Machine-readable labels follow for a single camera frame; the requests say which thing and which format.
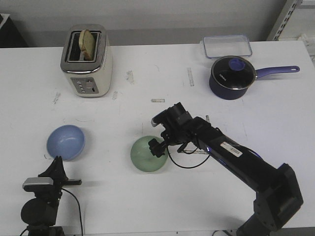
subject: silver toaster top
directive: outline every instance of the silver toaster top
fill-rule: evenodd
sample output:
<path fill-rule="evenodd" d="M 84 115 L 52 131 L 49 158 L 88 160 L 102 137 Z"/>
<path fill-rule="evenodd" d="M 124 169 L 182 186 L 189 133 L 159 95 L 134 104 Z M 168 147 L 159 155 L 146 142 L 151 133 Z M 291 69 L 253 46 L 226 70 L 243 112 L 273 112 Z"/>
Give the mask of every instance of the silver toaster top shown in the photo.
<path fill-rule="evenodd" d="M 84 60 L 79 47 L 79 36 L 83 30 L 89 30 L 95 39 L 93 60 Z M 61 57 L 60 67 L 65 73 L 88 74 L 99 70 L 105 60 L 106 30 L 101 25 L 82 24 L 70 28 Z"/>

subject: toaster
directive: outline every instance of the toaster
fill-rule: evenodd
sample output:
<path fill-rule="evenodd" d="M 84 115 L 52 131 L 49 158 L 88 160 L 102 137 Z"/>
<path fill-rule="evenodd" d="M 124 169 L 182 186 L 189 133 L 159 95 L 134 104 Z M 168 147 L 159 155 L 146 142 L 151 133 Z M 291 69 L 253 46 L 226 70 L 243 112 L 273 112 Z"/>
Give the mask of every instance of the toaster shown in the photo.
<path fill-rule="evenodd" d="M 88 30 L 95 40 L 91 60 L 85 59 L 79 47 L 79 37 L 83 30 Z M 113 70 L 113 55 L 105 28 L 96 24 L 73 26 L 66 37 L 60 67 L 76 95 L 105 95 L 111 84 Z"/>

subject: pot lid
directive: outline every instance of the pot lid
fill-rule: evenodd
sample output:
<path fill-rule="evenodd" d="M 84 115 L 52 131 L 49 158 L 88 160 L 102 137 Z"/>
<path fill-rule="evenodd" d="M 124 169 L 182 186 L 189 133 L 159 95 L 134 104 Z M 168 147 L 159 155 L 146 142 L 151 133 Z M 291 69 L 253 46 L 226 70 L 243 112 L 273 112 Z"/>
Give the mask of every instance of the pot lid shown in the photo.
<path fill-rule="evenodd" d="M 211 75 L 219 85 L 233 90 L 247 89 L 257 77 L 252 64 L 236 56 L 226 56 L 215 61 Z"/>

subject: blue bowl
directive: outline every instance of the blue bowl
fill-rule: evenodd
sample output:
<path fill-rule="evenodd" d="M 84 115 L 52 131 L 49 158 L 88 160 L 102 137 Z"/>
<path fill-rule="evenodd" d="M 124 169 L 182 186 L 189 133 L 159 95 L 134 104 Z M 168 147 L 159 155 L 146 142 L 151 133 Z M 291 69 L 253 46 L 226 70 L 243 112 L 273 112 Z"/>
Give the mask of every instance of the blue bowl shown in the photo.
<path fill-rule="evenodd" d="M 53 158 L 61 156 L 70 161 L 78 156 L 85 145 L 82 130 L 75 125 L 64 125 L 54 130 L 47 140 L 47 151 Z"/>

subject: white wall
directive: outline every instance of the white wall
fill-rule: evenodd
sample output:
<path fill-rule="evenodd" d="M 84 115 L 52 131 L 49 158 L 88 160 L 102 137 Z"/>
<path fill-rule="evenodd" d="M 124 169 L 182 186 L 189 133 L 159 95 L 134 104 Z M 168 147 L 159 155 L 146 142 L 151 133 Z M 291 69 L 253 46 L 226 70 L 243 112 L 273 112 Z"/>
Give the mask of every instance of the white wall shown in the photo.
<path fill-rule="evenodd" d="M 112 45 L 197 43 L 245 33 L 265 40 L 286 0 L 0 0 L 31 46 L 62 46 L 75 24 L 101 24 Z"/>

